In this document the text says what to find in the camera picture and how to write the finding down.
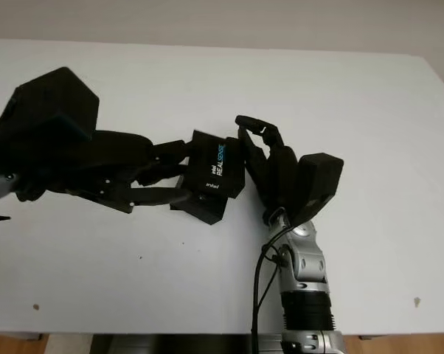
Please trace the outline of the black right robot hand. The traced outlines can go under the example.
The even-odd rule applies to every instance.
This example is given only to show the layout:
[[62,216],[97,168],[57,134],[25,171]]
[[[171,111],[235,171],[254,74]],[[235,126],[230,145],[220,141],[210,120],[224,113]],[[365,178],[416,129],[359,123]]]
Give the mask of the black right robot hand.
[[269,224],[272,215],[288,205],[296,174],[295,153],[284,144],[276,125],[243,115],[235,123],[245,167],[265,207],[263,222]]

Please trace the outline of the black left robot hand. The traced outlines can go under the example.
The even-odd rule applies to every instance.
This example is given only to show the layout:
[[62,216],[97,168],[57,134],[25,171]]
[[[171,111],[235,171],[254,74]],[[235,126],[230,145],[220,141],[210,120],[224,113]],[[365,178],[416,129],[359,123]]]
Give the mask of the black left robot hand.
[[36,201],[46,191],[68,194],[128,214],[137,206],[178,203],[192,193],[158,182],[185,172],[187,152],[182,140],[155,145],[137,134],[97,131],[88,142],[33,159],[15,193],[20,201]]

